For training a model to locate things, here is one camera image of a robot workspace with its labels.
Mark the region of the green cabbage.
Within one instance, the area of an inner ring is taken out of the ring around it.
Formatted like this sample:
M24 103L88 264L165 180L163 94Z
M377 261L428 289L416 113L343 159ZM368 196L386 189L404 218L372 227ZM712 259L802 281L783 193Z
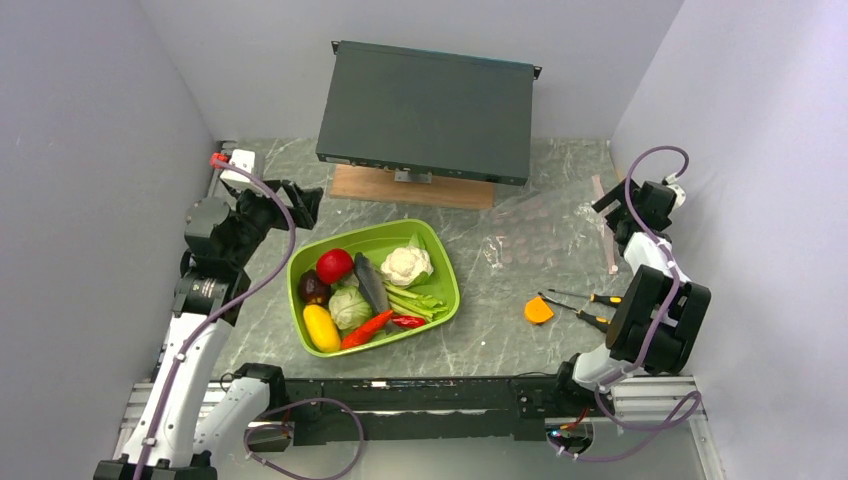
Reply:
M373 317L373 310L357 287L336 290L328 302L330 315L339 330L355 329Z

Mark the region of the white cauliflower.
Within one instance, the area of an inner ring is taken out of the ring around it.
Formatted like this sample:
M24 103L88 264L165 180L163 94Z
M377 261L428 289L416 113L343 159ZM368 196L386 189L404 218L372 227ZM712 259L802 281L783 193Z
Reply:
M403 288L426 281L433 271L429 253L415 246L396 248L380 266L386 280Z

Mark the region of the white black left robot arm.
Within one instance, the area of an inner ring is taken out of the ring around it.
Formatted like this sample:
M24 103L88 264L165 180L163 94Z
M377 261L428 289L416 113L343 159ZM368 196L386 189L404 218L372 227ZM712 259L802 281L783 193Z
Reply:
M140 419L112 460L102 460L96 479L215 479L216 466L260 417L272 420L287 406L280 367L246 363L206 416L201 407L212 370L236 325L242 302L264 287L245 266L272 229L314 228L324 191L272 180L288 206L250 189L208 196L187 212L181 278L174 291L160 368Z

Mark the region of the grey toy fish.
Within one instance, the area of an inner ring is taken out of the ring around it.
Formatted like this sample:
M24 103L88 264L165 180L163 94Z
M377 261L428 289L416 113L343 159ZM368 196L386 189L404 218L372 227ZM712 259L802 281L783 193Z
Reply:
M353 273L358 280L358 290L375 314L390 309L388 294L382 276L371 261L361 252L354 255Z

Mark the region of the clear pink zip top bag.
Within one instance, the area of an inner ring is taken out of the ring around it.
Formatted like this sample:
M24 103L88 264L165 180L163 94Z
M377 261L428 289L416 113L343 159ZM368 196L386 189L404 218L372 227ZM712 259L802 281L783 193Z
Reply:
M593 208L603 194L595 174L504 202L481 222L481 256L498 274L621 273L613 234Z

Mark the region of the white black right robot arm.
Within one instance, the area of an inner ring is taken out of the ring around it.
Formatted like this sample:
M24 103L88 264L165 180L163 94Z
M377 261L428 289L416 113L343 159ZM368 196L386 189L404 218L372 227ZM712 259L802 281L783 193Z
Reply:
M687 363L711 301L683 273L665 230L684 197L678 186L624 180L597 200L633 278L606 326L604 342L564 362L551 401L574 415L627 376L676 374Z

